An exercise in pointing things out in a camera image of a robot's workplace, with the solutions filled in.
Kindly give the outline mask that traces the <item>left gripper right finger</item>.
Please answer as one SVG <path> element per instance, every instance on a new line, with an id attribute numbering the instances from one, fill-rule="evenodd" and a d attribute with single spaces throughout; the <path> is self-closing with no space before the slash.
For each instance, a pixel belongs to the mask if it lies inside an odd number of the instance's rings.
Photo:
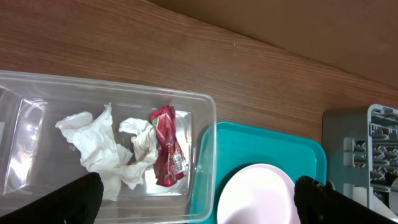
<path id="1" fill-rule="evenodd" d="M 295 182 L 294 193 L 301 224 L 395 224 L 306 175 Z"/>

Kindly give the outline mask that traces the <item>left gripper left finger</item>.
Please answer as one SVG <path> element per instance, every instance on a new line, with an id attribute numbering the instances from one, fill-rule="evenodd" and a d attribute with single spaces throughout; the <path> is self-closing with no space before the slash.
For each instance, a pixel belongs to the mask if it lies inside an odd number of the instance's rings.
<path id="1" fill-rule="evenodd" d="M 8 224 L 93 223 L 100 210 L 104 186 L 96 172 L 1 217 Z"/>

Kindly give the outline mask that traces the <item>pink round plate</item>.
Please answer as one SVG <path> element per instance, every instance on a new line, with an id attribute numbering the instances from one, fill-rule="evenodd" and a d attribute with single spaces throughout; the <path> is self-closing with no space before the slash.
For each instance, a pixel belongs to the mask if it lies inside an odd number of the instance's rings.
<path id="1" fill-rule="evenodd" d="M 238 171 L 221 192 L 218 224 L 300 224 L 295 184 L 280 168 L 254 164 Z"/>

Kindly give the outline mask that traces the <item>white tissue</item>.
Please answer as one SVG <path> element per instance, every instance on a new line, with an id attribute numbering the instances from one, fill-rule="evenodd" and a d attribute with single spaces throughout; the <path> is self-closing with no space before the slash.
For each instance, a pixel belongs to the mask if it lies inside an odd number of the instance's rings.
<path id="1" fill-rule="evenodd" d="M 111 103 L 96 118 L 84 111 L 56 123 L 67 142 L 80 151 L 80 164 L 88 172 L 97 172 L 104 185 L 103 199 L 117 201 L 121 184 L 130 189 L 144 183 L 143 174 L 155 164 L 159 153 L 155 127 L 150 122 L 128 118 L 119 131 L 132 134 L 133 149 L 118 144 L 114 138 Z"/>

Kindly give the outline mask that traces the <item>red snack wrapper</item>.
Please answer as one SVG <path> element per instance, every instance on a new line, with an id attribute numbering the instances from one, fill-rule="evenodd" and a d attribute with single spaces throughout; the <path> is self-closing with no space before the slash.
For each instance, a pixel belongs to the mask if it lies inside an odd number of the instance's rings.
<path id="1" fill-rule="evenodd" d="M 156 184 L 171 187 L 185 177 L 188 164 L 177 140 L 176 114 L 173 106 L 165 106 L 150 116 L 159 141 L 159 156 L 154 164 Z"/>

